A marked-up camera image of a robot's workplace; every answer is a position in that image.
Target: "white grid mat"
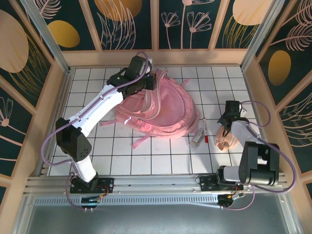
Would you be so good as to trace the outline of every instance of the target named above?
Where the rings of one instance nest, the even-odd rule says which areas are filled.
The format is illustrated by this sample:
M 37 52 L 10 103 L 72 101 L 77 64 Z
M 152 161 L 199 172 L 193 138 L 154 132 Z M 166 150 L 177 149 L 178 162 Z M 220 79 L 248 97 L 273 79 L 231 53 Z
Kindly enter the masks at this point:
M 220 165 L 238 165 L 243 147 L 239 144 L 229 151 L 220 151 L 214 144 L 217 120 L 224 112 L 226 100 L 249 100 L 246 84 L 239 67 L 168 67 L 168 76 L 181 83 L 190 78 L 186 90 L 192 96 L 202 119 L 207 119 L 209 144 L 202 141 L 196 150 L 188 147 L 192 135 L 180 139 L 151 137 L 137 149 L 132 143 L 143 134 L 123 124 L 97 126 L 88 139 L 93 146 L 90 157 L 99 175 L 159 175 L 214 173 Z M 67 119 L 87 105 L 103 88 L 107 79 L 120 68 L 77 69 L 66 104 Z M 256 122 L 251 105 L 244 105 L 246 117 Z M 101 121 L 115 118 L 110 111 Z M 65 160 L 66 155 L 56 147 L 53 163 Z M 49 168 L 48 176 L 67 176 L 69 163 Z

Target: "yellow circle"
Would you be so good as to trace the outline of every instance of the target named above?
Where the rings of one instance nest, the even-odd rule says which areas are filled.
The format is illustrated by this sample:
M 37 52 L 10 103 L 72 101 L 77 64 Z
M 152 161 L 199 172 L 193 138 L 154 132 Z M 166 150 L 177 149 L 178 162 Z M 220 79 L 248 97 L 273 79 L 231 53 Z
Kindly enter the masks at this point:
M 233 17 L 242 25 L 260 24 L 267 13 L 272 0 L 235 0 Z
M 63 47 L 72 48 L 77 46 L 80 42 L 77 30 L 65 21 L 53 21 L 49 23 L 48 28 L 50 29 L 57 44 Z
M 276 51 L 269 62 L 269 81 L 272 85 L 281 85 L 291 70 L 292 61 L 289 54 L 283 50 Z
M 0 10 L 0 68 L 20 72 L 28 60 L 27 34 L 10 14 Z
M 126 13 L 127 8 L 134 18 L 141 11 L 142 0 L 95 0 L 95 4 L 99 11 L 107 18 L 116 21 L 124 21 L 127 19 L 123 16 L 121 9 L 124 7 Z

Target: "pink backpack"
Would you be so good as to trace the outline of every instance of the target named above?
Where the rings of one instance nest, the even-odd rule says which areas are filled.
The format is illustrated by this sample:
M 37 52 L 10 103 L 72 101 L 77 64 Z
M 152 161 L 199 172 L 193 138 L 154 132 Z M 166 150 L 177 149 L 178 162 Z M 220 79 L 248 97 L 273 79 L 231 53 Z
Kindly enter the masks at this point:
M 142 90 L 127 97 L 115 107 L 116 120 L 101 123 L 101 126 L 121 122 L 130 128 L 145 133 L 137 140 L 135 149 L 149 137 L 179 138 L 198 129 L 199 112 L 191 96 L 181 85 L 167 77 L 167 70 L 156 69 L 156 88 Z

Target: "backpack strap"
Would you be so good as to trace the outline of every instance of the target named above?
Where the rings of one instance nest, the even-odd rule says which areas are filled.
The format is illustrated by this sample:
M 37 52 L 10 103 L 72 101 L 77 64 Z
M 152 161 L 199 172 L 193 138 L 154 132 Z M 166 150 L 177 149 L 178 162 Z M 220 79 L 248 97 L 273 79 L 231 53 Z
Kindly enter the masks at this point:
M 189 81 L 190 81 L 189 78 L 185 79 L 185 80 L 182 82 L 182 84 L 180 84 L 180 86 L 181 86 L 183 89 L 185 89 L 185 86 L 187 85 L 187 83 L 188 83 Z
M 113 120 L 110 120 L 110 121 L 101 122 L 99 125 L 100 125 L 101 127 L 103 127 L 103 126 L 111 125 L 111 124 L 117 123 L 117 122 L 118 122 L 117 119 L 113 119 Z
M 146 134 L 144 137 L 136 140 L 133 145 L 132 148 L 135 150 L 143 141 L 147 140 L 151 135 Z

